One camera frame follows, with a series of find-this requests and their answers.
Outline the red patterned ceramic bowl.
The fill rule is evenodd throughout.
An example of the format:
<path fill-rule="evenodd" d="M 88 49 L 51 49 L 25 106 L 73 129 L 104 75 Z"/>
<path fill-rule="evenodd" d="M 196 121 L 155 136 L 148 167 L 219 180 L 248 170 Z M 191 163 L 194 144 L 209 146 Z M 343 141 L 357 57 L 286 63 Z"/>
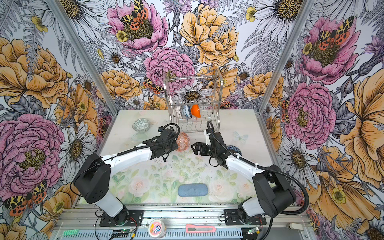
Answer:
<path fill-rule="evenodd" d="M 189 135 L 186 133 L 180 133 L 177 138 L 177 145 L 178 145 L 177 152 L 186 151 L 191 145 L 191 140 Z"/>

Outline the white black lattice bowl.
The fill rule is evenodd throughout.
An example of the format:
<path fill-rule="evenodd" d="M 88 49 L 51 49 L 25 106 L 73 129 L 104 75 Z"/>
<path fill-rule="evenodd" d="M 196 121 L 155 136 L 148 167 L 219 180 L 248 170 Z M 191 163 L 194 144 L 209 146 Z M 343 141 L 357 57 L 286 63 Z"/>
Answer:
<path fill-rule="evenodd" d="M 175 114 L 176 114 L 176 117 L 178 119 L 182 119 L 183 118 L 181 106 L 176 106 L 175 107 Z"/>

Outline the orange plastic bowl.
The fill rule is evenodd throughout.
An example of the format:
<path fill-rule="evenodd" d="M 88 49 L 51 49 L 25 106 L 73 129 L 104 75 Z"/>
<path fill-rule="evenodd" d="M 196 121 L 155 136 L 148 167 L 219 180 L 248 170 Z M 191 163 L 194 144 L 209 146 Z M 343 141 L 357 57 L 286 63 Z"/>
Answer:
<path fill-rule="evenodd" d="M 190 107 L 190 112 L 192 116 L 196 118 L 201 118 L 201 112 L 198 105 L 192 105 L 192 107 Z"/>

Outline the blue floral ceramic bowl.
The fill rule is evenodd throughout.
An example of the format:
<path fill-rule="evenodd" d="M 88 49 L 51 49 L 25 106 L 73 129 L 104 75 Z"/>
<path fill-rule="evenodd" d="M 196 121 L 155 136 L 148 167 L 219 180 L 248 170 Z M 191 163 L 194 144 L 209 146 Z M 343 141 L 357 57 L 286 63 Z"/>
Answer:
<path fill-rule="evenodd" d="M 181 110 L 182 110 L 182 115 L 186 119 L 191 119 L 192 118 L 191 107 L 189 105 L 181 106 Z"/>

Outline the steel wire dish rack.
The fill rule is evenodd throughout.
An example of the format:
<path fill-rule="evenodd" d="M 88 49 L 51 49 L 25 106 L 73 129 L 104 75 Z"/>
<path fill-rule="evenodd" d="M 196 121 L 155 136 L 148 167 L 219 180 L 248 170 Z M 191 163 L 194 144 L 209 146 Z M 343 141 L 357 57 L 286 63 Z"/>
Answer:
<path fill-rule="evenodd" d="M 163 74 L 164 94 L 166 96 L 170 122 L 178 124 L 181 131 L 197 134 L 207 128 L 207 122 L 213 124 L 215 131 L 221 127 L 220 105 L 224 80 L 220 70 L 209 66 L 195 76 L 177 77 L 172 72 Z M 191 119 L 178 119 L 175 114 L 176 106 L 198 105 L 201 118 L 192 116 Z"/>

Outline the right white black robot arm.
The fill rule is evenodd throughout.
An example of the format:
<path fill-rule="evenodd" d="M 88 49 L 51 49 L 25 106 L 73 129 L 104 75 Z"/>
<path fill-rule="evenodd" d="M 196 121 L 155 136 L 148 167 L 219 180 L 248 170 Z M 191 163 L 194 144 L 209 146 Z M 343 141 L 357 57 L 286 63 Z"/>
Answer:
<path fill-rule="evenodd" d="M 191 148 L 196 155 L 215 159 L 218 166 L 236 172 L 253 182 L 256 197 L 238 205 L 238 216 L 243 223 L 257 215 L 274 218 L 278 215 L 298 215 L 302 210 L 287 211 L 296 201 L 296 194 L 287 177 L 276 165 L 263 167 L 244 159 L 236 148 L 228 148 L 219 132 L 204 131 L 206 141 L 196 142 Z"/>

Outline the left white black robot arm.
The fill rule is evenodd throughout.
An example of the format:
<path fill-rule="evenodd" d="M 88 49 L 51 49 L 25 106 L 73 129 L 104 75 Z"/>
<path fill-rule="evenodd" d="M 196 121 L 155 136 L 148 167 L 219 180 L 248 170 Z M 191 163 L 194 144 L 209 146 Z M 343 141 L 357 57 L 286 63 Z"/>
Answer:
<path fill-rule="evenodd" d="M 129 219 L 126 206 L 110 191 L 110 180 L 117 173 L 153 159 L 165 162 L 169 154 L 178 149 L 177 138 L 181 129 L 170 123 L 158 129 L 160 135 L 143 141 L 140 145 L 123 152 L 87 157 L 72 181 L 82 198 L 88 204 L 95 204 L 116 226 L 124 225 Z"/>

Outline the dark blue patterned bowl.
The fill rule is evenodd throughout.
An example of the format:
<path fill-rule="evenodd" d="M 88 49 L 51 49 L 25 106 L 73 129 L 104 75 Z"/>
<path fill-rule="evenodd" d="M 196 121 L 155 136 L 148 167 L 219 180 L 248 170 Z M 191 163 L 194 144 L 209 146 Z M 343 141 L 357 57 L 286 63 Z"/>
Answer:
<path fill-rule="evenodd" d="M 228 145 L 228 146 L 227 146 L 227 149 L 228 149 L 231 153 L 242 155 L 241 150 L 240 150 L 238 147 L 236 147 L 236 146 Z"/>

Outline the green patterned ceramic bowl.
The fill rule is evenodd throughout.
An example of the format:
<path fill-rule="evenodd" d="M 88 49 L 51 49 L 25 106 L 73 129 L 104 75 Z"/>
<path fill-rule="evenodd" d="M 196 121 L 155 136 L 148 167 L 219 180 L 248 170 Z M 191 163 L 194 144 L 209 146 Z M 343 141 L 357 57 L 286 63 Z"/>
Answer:
<path fill-rule="evenodd" d="M 151 123 L 146 118 L 140 118 L 133 122 L 132 128 L 137 133 L 145 133 L 147 132 L 151 127 Z"/>

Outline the blue grey sponge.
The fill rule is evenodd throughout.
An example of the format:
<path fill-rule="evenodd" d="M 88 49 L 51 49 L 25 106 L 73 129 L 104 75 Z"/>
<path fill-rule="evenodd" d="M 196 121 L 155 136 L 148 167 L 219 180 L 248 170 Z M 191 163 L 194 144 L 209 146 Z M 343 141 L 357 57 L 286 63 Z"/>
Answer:
<path fill-rule="evenodd" d="M 203 197 L 208 194 L 208 186 L 206 184 L 183 184 L 178 188 L 180 197 Z"/>

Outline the pink utility knife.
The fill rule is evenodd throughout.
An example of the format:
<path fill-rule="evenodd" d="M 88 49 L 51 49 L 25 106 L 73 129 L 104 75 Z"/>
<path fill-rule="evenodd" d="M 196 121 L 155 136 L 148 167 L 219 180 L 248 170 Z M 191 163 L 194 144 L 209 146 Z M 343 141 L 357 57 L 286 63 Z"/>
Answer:
<path fill-rule="evenodd" d="M 208 225 L 186 225 L 186 232 L 189 234 L 201 234 L 201 233 L 215 233 L 217 229 L 214 226 Z"/>

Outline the round pink sticker tin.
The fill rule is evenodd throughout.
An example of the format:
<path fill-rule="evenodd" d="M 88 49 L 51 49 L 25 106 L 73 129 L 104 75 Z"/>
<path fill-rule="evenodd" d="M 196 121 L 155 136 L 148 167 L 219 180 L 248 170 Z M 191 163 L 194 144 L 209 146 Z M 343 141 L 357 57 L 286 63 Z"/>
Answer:
<path fill-rule="evenodd" d="M 148 232 L 151 238 L 160 239 L 165 237 L 167 228 L 162 220 L 153 220 L 149 224 Z"/>

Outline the small green circuit board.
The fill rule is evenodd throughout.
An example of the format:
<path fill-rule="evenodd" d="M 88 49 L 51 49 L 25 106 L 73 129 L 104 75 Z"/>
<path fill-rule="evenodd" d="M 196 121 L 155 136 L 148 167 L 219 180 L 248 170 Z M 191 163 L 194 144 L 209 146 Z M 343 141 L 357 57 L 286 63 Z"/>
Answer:
<path fill-rule="evenodd" d="M 123 234 L 123 235 L 130 235 L 135 232 L 135 229 L 118 229 L 118 230 L 113 230 L 113 235 L 116 234 Z"/>

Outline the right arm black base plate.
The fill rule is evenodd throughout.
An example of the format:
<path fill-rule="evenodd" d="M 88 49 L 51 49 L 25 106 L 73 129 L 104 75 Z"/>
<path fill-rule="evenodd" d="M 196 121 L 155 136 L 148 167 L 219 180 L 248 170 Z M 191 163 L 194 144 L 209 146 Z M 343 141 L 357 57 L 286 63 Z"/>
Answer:
<path fill-rule="evenodd" d="M 224 209 L 224 218 L 226 226 L 264 226 L 267 224 L 267 220 L 264 215 L 256 215 L 247 220 L 241 220 L 238 210 L 235 209 Z"/>

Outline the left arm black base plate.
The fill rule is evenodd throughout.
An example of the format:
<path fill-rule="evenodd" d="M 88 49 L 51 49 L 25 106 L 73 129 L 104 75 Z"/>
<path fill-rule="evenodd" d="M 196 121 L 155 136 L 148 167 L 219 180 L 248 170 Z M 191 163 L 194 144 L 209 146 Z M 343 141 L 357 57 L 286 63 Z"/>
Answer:
<path fill-rule="evenodd" d="M 115 217 L 103 213 L 100 227 L 139 227 L 143 220 L 143 210 L 123 209 Z"/>

